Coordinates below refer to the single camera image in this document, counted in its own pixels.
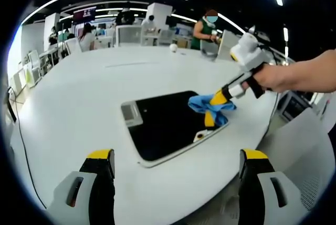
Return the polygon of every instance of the monitor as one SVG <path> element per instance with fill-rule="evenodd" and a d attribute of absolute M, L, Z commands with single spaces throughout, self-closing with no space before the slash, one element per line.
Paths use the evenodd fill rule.
<path fill-rule="evenodd" d="M 82 24 L 94 20 L 96 15 L 96 7 L 85 8 L 73 13 L 73 23 Z"/>

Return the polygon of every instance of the hand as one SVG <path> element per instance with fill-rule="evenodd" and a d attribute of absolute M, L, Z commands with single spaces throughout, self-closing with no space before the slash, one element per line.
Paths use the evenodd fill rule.
<path fill-rule="evenodd" d="M 216 38 L 217 38 L 216 35 L 211 35 L 211 36 L 210 36 L 210 40 L 211 40 L 212 42 L 216 41 Z"/>
<path fill-rule="evenodd" d="M 275 92 L 281 93 L 285 91 L 284 88 L 284 72 L 283 66 L 271 66 L 264 64 L 263 68 L 253 75 L 258 84 L 266 90 L 272 89 Z M 246 82 L 242 84 L 243 89 L 247 89 L 249 86 Z"/>

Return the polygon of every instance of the wall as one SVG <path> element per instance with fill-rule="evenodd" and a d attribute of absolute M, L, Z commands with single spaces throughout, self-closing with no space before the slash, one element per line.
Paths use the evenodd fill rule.
<path fill-rule="evenodd" d="M 39 54 L 44 52 L 44 23 L 28 24 L 22 26 L 21 58 L 29 51 L 37 50 Z"/>
<path fill-rule="evenodd" d="M 7 59 L 7 74 L 8 79 L 11 79 L 18 71 L 18 65 L 21 61 L 21 34 L 22 27 L 20 26 L 14 36 L 12 45 L 9 49 Z"/>

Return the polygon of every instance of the computer monitor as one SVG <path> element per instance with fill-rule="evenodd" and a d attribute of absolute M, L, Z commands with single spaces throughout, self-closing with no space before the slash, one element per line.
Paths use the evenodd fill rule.
<path fill-rule="evenodd" d="M 98 24 L 98 28 L 100 28 L 100 29 L 106 29 L 106 24 Z"/>
<path fill-rule="evenodd" d="M 94 20 L 96 15 L 96 7 L 85 8 L 73 13 L 73 23 L 82 24 Z"/>

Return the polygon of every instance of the black cable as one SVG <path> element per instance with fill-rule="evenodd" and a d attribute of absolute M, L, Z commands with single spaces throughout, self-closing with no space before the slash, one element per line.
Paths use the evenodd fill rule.
<path fill-rule="evenodd" d="M 25 146 L 25 142 L 23 141 L 23 137 L 22 137 L 22 133 L 21 133 L 21 126 L 20 126 L 20 118 L 19 118 L 19 114 L 18 114 L 18 111 L 17 111 L 17 103 L 16 103 L 16 94 L 15 94 L 15 91 L 12 87 L 10 87 L 10 89 L 13 91 L 13 94 L 14 94 L 14 97 L 15 97 L 15 108 L 16 108 L 16 116 L 17 116 L 17 121 L 18 121 L 18 127 L 19 127 L 19 133 L 20 133 L 20 136 L 21 136 L 21 140 L 22 140 L 22 144 L 23 144 L 23 148 L 24 148 L 24 151 L 25 151 L 25 156 L 26 156 L 26 161 L 27 161 L 27 167 L 28 167 L 28 171 L 29 171 L 29 175 L 30 175 L 30 179 L 31 179 L 31 183 L 33 185 L 33 188 L 34 188 L 34 191 L 36 193 L 36 196 L 38 197 L 39 201 L 41 202 L 42 206 L 47 209 L 46 205 L 43 203 L 43 201 L 41 200 L 40 196 L 38 195 L 37 193 L 37 190 L 35 188 L 35 184 L 34 184 L 34 181 L 33 181 L 33 177 L 32 177 L 32 172 L 30 171 L 30 167 L 29 167 L 29 162 L 28 162 L 28 156 L 27 156 L 27 150 L 26 150 L 26 146 Z"/>
<path fill-rule="evenodd" d="M 277 59 L 276 59 L 276 57 L 275 57 L 275 53 L 273 52 L 273 50 L 272 50 L 269 46 L 267 46 L 267 45 L 263 45 L 262 47 L 261 47 L 261 45 L 260 45 L 259 47 L 260 47 L 260 49 L 266 48 L 266 49 L 268 49 L 268 50 L 272 53 L 272 55 L 273 55 L 273 59 L 274 59 L 275 64 L 276 64 L 276 66 L 277 66 L 277 65 L 278 65 L 278 62 L 277 62 Z M 263 135 L 262 138 L 261 138 L 262 140 L 264 139 L 264 137 L 266 136 L 267 132 L 269 131 L 269 126 L 271 125 L 272 117 L 273 117 L 273 115 L 274 115 L 274 113 L 275 113 L 275 111 L 276 111 L 278 98 L 279 98 L 279 93 L 277 93 L 277 97 L 276 97 L 276 100 L 275 100 L 275 103 L 274 103 L 274 106 L 273 106 L 272 114 L 271 114 L 271 116 L 270 116 L 270 118 L 269 118 L 269 122 L 268 122 L 267 129 L 266 129 L 264 135 Z"/>
<path fill-rule="evenodd" d="M 21 103 L 21 102 L 19 102 L 19 101 L 12 100 L 12 99 L 9 99 L 9 100 L 12 101 L 12 102 L 14 102 L 14 103 L 19 103 L 19 104 L 22 104 L 22 105 L 23 105 L 23 103 Z"/>

